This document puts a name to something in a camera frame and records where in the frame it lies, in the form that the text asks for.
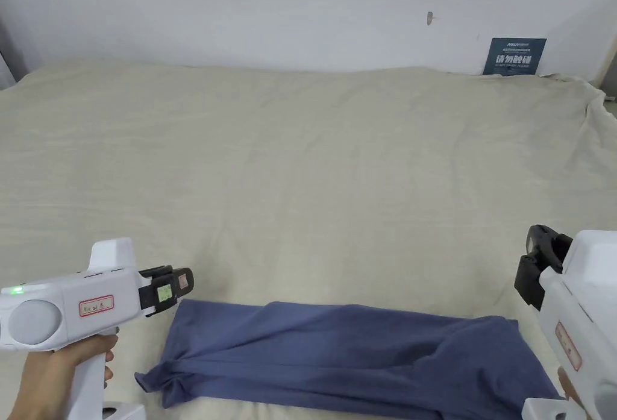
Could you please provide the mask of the person's right hand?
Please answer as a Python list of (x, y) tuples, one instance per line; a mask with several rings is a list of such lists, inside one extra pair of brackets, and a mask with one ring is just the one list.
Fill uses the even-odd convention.
[(573, 400), (575, 401), (577, 404), (582, 405), (580, 396), (577, 394), (577, 392), (574, 389), (574, 386), (572, 385), (565, 369), (563, 367), (559, 367), (559, 369), (557, 370), (557, 376), (559, 379), (559, 383), (561, 385), (562, 390), (564, 391), (565, 397), (568, 400)]

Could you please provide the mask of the person's left hand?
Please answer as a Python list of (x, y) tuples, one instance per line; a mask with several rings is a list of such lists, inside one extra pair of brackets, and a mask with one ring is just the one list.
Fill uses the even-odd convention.
[(96, 356), (112, 361), (117, 340), (117, 335), (96, 335), (58, 351), (29, 353), (7, 418), (64, 419), (77, 367)]

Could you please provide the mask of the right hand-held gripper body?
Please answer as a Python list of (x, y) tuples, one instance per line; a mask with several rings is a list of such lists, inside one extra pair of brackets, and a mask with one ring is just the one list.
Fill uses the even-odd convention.
[(540, 328), (580, 396), (528, 398), (524, 419), (616, 418), (616, 232), (578, 233), (562, 267), (540, 267)]

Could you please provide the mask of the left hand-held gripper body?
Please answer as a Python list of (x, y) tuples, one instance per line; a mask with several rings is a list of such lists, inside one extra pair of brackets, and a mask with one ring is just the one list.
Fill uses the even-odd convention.
[(155, 277), (165, 268), (140, 270), (129, 238), (92, 247), (88, 267), (53, 279), (1, 290), (1, 349), (55, 351), (156, 311)]

